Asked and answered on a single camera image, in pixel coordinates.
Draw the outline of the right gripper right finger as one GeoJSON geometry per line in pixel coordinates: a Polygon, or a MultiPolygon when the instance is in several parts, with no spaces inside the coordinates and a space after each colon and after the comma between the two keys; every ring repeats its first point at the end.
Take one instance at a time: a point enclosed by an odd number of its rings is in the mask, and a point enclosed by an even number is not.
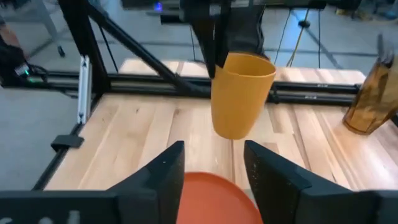
{"type": "Polygon", "coordinates": [[[301,167],[252,140],[244,143],[244,163],[262,221],[295,224],[300,193],[312,186],[301,167]]]}

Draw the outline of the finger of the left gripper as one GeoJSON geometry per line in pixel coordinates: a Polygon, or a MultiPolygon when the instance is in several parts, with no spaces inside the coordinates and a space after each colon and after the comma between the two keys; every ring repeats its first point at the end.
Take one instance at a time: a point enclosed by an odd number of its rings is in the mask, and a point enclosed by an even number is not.
{"type": "Polygon", "coordinates": [[[221,7],[221,14],[215,21],[215,59],[217,66],[223,68],[228,54],[228,38],[226,30],[231,9],[229,6],[221,7]]]}
{"type": "Polygon", "coordinates": [[[215,23],[212,20],[198,20],[193,21],[191,26],[200,44],[208,75],[214,79],[216,73],[215,23]]]}

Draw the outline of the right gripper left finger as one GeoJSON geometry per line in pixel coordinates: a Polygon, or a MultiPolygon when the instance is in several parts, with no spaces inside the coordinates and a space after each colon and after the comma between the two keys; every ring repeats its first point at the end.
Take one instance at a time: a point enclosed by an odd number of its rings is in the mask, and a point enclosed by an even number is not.
{"type": "Polygon", "coordinates": [[[109,188],[116,193],[115,224],[176,224],[184,172],[184,142],[176,141],[137,172],[109,188]]]}

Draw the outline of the orange plate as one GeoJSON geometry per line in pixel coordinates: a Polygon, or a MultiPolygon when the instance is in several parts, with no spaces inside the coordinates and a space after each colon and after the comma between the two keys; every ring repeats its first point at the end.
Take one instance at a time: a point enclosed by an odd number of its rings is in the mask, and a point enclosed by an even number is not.
{"type": "Polygon", "coordinates": [[[176,224],[263,224],[252,200],[234,183],[207,172],[187,172],[176,224]]]}

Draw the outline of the yellow plastic cup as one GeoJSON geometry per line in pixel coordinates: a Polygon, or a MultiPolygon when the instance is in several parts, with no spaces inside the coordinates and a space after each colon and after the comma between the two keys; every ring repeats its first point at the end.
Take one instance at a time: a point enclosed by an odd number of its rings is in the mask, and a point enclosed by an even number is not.
{"type": "Polygon", "coordinates": [[[226,139],[248,135],[264,108],[276,67],[265,56],[229,53],[211,81],[211,117],[215,132],[226,139]]]}

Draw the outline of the amber faceted drinking glass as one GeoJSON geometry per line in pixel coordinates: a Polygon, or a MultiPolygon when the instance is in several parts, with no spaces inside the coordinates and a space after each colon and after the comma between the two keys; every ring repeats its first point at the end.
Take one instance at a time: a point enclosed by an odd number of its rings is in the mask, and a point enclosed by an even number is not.
{"type": "Polygon", "coordinates": [[[377,59],[343,117],[352,132],[369,135],[398,112],[398,55],[377,59]]]}

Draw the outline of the metal leg with caster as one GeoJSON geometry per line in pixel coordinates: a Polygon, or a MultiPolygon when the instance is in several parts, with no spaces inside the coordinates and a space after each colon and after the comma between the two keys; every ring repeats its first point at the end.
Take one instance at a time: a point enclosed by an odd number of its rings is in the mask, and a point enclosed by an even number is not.
{"type": "Polygon", "coordinates": [[[37,17],[39,18],[39,21],[41,23],[43,23],[47,32],[50,34],[53,42],[56,44],[58,54],[61,57],[65,57],[65,52],[63,51],[63,48],[59,42],[59,35],[57,32],[57,29],[55,27],[55,24],[53,23],[53,20],[50,17],[50,13],[49,13],[48,9],[46,8],[43,0],[30,0],[30,1],[32,2],[32,4],[35,7],[35,11],[36,11],[37,17]]]}

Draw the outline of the black device with green light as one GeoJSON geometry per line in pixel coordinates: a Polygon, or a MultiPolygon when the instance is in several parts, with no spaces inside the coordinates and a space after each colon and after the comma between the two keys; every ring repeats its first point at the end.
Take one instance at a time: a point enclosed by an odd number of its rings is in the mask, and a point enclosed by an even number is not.
{"type": "Polygon", "coordinates": [[[9,45],[0,38],[0,85],[6,86],[30,86],[35,81],[32,75],[38,75],[42,85],[48,85],[46,74],[37,73],[38,70],[46,72],[38,65],[27,62],[21,48],[9,45]]]}

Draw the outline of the black frame foot clamp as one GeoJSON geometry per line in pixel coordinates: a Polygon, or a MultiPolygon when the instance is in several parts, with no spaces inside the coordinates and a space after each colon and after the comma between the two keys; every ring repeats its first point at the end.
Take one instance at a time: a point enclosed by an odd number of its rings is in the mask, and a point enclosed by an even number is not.
{"type": "Polygon", "coordinates": [[[79,148],[83,142],[84,138],[76,135],[58,135],[51,143],[51,147],[55,152],[72,148],[79,148]]]}

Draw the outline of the silver aluminium bracket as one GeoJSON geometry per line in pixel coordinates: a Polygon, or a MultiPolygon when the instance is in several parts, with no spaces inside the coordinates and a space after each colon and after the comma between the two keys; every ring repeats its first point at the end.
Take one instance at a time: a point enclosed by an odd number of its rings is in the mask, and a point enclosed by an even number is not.
{"type": "Polygon", "coordinates": [[[91,113],[91,91],[92,91],[92,65],[87,55],[81,56],[79,82],[78,82],[78,112],[77,121],[85,124],[91,113]]]}

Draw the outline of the black aluminium table frame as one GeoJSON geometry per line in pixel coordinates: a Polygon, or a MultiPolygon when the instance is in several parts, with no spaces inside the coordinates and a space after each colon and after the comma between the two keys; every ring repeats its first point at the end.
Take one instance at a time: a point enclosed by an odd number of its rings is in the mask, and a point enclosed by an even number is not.
{"type": "MultiPolygon", "coordinates": [[[[75,133],[82,145],[60,148],[35,189],[109,189],[182,141],[186,172],[211,173],[249,190],[245,139],[214,130],[204,65],[163,63],[89,0],[60,0],[60,7],[78,51],[91,62],[96,106],[75,133]]],[[[366,138],[343,124],[347,106],[271,92],[247,139],[347,189],[366,189],[366,138]]]]}

